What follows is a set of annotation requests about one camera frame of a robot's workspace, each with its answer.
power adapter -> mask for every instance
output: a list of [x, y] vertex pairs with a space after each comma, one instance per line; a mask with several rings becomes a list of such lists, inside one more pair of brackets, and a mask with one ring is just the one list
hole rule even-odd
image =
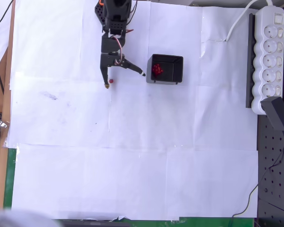
[[275, 130], [284, 131], [284, 101], [281, 97], [268, 97], [261, 101], [263, 109]]

power strip switch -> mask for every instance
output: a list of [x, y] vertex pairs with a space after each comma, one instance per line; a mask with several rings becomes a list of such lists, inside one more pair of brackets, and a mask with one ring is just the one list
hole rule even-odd
[[251, 108], [256, 114], [266, 115], [261, 101], [267, 97], [283, 97], [284, 68], [284, 10], [265, 6], [255, 16], [254, 59], [255, 72]]

black box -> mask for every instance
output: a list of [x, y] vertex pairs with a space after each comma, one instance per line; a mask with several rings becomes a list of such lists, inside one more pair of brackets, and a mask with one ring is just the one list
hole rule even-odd
[[262, 109], [265, 111], [274, 130], [284, 131], [284, 102], [281, 97], [268, 97], [261, 101]]
[[178, 84], [183, 78], [183, 57], [153, 54], [147, 63], [146, 81], [157, 84]]

red object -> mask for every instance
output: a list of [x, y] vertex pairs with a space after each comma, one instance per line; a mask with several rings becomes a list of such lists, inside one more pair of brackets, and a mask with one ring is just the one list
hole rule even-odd
[[157, 76], [163, 72], [163, 69], [160, 67], [159, 64], [156, 64], [152, 67], [152, 72], [155, 74], [155, 76]]

wooden table edge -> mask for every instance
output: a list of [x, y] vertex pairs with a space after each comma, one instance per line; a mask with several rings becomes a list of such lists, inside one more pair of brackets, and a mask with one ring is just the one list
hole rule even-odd
[[[12, 12], [10, 19], [9, 28], [9, 46], [7, 54], [7, 64], [6, 64], [6, 76], [4, 83], [4, 96], [3, 96], [3, 108], [2, 108], [2, 120], [4, 122], [10, 123], [10, 73], [11, 73], [11, 57], [13, 49], [13, 36], [14, 36], [14, 19], [15, 19], [15, 4], [14, 0], [12, 4]], [[7, 139], [9, 127], [1, 131], [0, 136], [0, 208], [3, 208], [4, 203], [4, 191], [5, 191], [5, 180], [6, 180], [6, 168], [8, 160], [8, 148], [3, 147]]]

